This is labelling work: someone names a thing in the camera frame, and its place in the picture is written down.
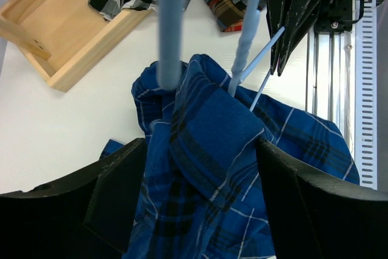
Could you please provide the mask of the light blue wire hanger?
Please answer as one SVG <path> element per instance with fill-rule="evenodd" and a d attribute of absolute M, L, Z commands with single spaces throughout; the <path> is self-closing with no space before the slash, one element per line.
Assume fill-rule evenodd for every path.
<path fill-rule="evenodd" d="M 260 20 L 259 0 L 248 0 L 246 14 L 242 24 L 236 57 L 232 67 L 232 80 L 228 92 L 234 95 L 241 84 L 259 64 L 263 56 L 279 40 L 286 28 L 281 27 L 248 64 L 247 57 L 256 35 Z M 184 0 L 159 0 L 159 61 L 157 67 L 158 84 L 164 90 L 177 88 L 182 74 L 181 34 Z"/>

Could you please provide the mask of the blue plaid shirt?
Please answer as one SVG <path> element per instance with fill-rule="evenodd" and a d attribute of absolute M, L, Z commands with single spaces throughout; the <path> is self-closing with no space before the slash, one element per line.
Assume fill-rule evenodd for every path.
<path fill-rule="evenodd" d="M 208 55 L 182 64 L 175 90 L 156 63 L 132 85 L 147 143 L 126 258 L 270 258 L 275 251 L 258 173 L 262 138 L 323 172 L 358 184 L 337 126 L 238 87 Z"/>

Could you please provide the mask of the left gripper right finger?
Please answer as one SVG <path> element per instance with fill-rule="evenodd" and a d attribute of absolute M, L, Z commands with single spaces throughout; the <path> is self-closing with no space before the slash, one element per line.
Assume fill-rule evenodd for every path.
<path fill-rule="evenodd" d="M 387 258 L 387 193 L 329 175 L 259 139 L 276 258 Z"/>

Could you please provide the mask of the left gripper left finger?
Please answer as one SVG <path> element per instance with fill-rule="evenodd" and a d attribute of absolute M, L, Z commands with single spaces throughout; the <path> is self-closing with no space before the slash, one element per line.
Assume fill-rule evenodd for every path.
<path fill-rule="evenodd" d="M 115 153 L 28 192 L 1 195 L 2 258 L 121 258 L 146 165 L 137 138 Z"/>

